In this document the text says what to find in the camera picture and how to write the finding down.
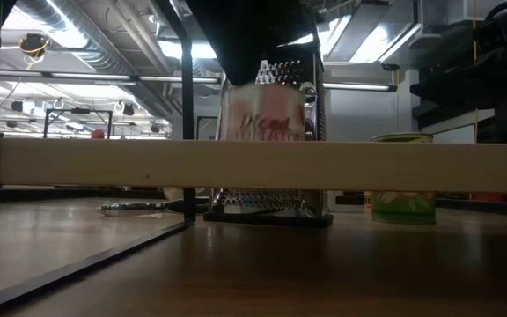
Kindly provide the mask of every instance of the metal grater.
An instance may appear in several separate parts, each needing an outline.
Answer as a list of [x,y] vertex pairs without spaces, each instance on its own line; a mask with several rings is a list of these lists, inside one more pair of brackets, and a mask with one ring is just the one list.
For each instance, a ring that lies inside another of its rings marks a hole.
[[[324,87],[321,65],[318,63],[320,59],[316,55],[306,57],[304,60],[298,58],[273,63],[262,61],[255,83],[288,85],[301,91],[305,96],[305,141],[325,140]],[[213,190],[212,198],[214,205],[224,206],[225,213],[294,210],[303,211],[309,217],[320,217],[322,211],[327,210],[326,195],[319,191],[220,188]]]

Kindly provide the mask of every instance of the red object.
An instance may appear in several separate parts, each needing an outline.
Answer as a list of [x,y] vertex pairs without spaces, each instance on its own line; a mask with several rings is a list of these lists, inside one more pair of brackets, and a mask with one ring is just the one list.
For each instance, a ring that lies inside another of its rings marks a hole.
[[483,202],[504,202],[502,194],[473,193],[471,199]]
[[92,132],[92,138],[104,139],[105,138],[105,131],[103,131],[102,129],[95,129]]

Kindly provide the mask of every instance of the wooden table surface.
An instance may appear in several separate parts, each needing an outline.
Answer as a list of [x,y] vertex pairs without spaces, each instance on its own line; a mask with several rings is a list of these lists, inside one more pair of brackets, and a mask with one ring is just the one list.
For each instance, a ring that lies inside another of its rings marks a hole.
[[0,203],[0,291],[183,221],[182,215],[105,217],[103,203],[142,199],[58,199]]
[[505,316],[507,216],[336,214],[326,231],[204,223],[9,316]]

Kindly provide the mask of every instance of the green cup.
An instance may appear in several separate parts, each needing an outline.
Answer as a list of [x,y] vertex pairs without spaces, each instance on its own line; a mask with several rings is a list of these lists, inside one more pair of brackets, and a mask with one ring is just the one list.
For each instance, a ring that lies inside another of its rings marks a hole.
[[[432,135],[423,133],[393,133],[372,138],[375,142],[431,143]],[[434,225],[436,223],[435,193],[378,192],[372,195],[374,221]]]

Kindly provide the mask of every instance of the wooden board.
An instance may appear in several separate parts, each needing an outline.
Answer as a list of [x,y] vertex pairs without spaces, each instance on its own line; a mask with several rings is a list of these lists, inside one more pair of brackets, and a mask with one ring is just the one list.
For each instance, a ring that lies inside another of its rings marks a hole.
[[507,216],[389,225],[359,207],[324,232],[198,221],[3,314],[64,315],[507,316]]
[[0,139],[0,184],[507,193],[507,144]]

